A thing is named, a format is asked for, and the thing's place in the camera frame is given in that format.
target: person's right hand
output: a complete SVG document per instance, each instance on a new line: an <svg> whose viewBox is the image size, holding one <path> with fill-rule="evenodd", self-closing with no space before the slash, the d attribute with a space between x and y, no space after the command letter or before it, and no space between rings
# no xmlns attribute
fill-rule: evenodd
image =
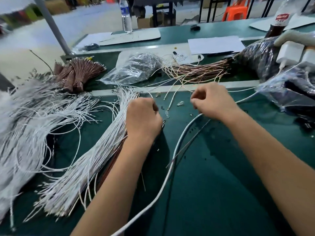
<svg viewBox="0 0 315 236"><path fill-rule="evenodd" d="M195 109L209 118L223 121L242 111L229 95L226 88L216 82L199 86L190 98Z"/></svg>

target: debris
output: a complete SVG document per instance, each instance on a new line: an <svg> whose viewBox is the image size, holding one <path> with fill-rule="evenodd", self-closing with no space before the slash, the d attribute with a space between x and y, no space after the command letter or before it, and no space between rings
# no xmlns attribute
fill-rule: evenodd
<svg viewBox="0 0 315 236"><path fill-rule="evenodd" d="M183 106L184 105L184 101L180 101L177 106L180 107L180 106Z"/></svg>

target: person's left hand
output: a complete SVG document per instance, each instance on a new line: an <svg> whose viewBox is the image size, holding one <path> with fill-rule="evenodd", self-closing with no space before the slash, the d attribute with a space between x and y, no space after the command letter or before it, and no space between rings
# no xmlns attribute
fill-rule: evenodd
<svg viewBox="0 0 315 236"><path fill-rule="evenodd" d="M128 138L149 140L152 144L161 131L162 123L152 98L137 98L129 103L126 116Z"/></svg>

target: plastic bottle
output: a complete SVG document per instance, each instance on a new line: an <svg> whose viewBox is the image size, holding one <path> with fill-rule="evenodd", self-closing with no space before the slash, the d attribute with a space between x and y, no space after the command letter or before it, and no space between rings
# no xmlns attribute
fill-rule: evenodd
<svg viewBox="0 0 315 236"><path fill-rule="evenodd" d="M128 0L119 0L119 6L121 11L121 17L123 20L124 31L130 33L132 32L132 20Z"/></svg>
<svg viewBox="0 0 315 236"><path fill-rule="evenodd" d="M299 11L298 7L298 0L284 0L274 16L274 21L265 38L281 35L292 16Z"/></svg>

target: water bottle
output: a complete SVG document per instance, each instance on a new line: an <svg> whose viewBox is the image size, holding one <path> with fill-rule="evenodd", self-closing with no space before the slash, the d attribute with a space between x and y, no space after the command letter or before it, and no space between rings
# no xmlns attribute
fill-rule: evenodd
<svg viewBox="0 0 315 236"><path fill-rule="evenodd" d="M129 11L129 3L127 0L119 0L119 6L121 11L121 17L123 20L123 28L127 33L132 32L132 20Z"/></svg>

